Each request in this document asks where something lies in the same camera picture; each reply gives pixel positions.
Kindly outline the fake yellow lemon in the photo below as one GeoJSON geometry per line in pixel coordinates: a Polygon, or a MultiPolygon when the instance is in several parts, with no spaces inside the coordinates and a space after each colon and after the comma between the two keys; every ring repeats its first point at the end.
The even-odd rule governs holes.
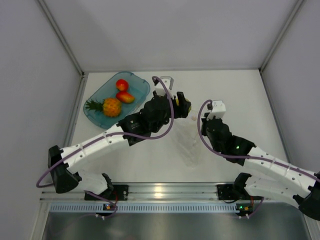
{"type": "MultiPolygon", "coordinates": [[[[190,106],[188,107],[188,112],[190,112],[190,111],[192,110],[191,102],[190,102],[187,98],[186,98],[185,100],[186,100],[187,103],[190,104],[190,106]]],[[[178,99],[178,98],[175,99],[175,102],[176,102],[176,105],[177,105],[177,106],[180,105],[180,102],[179,102],[179,99],[178,99]]]]}

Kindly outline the clear zip top bag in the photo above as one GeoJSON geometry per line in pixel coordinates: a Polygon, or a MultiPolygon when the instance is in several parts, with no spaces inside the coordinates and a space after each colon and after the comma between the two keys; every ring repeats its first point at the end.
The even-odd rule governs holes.
{"type": "Polygon", "coordinates": [[[198,113],[195,110],[191,110],[186,118],[176,119],[170,131],[171,139],[182,155],[184,164],[192,168],[199,164],[201,155],[197,116],[198,113]]]}

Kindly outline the fake red yellow mango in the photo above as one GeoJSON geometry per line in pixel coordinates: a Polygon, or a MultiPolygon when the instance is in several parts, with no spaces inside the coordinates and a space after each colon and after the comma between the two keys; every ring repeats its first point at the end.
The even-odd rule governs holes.
{"type": "Polygon", "coordinates": [[[120,102],[125,104],[131,104],[135,101],[135,97],[127,91],[119,91],[115,96],[120,102]]]}

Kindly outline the fake red apple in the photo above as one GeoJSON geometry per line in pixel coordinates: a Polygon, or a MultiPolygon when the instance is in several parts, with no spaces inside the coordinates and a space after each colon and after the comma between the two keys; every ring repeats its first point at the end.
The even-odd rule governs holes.
{"type": "Polygon", "coordinates": [[[115,86],[120,92],[127,92],[129,89],[129,83],[122,78],[116,81],[115,86]]]}

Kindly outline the fake pineapple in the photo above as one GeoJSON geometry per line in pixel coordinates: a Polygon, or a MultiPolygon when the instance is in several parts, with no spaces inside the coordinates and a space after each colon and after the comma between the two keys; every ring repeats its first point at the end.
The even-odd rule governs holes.
{"type": "Polygon", "coordinates": [[[87,100],[84,105],[86,110],[102,113],[104,116],[115,118],[122,112],[122,103],[116,98],[105,98],[103,101],[87,100]]]}

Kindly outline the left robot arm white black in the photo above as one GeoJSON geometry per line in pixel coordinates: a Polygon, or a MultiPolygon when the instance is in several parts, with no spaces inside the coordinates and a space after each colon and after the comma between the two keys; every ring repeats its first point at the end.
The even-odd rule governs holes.
{"type": "Polygon", "coordinates": [[[153,133],[174,119],[186,118],[190,110],[191,102],[182,92],[172,98],[155,93],[139,112],[127,115],[103,133],[73,146],[51,147],[48,166],[56,193],[64,194],[79,188],[102,200],[109,199],[114,190],[109,176],[87,172],[85,166],[114,150],[150,139],[153,133]]]}

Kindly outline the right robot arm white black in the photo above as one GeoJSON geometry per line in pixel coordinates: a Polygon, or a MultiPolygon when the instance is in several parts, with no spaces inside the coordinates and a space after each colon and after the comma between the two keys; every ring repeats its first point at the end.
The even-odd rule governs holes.
{"type": "Polygon", "coordinates": [[[262,197],[287,203],[316,221],[320,219],[320,174],[282,161],[253,142],[233,135],[222,119],[206,113],[197,119],[200,138],[214,154],[245,169],[267,176],[242,172],[233,183],[235,196],[262,197]]]}

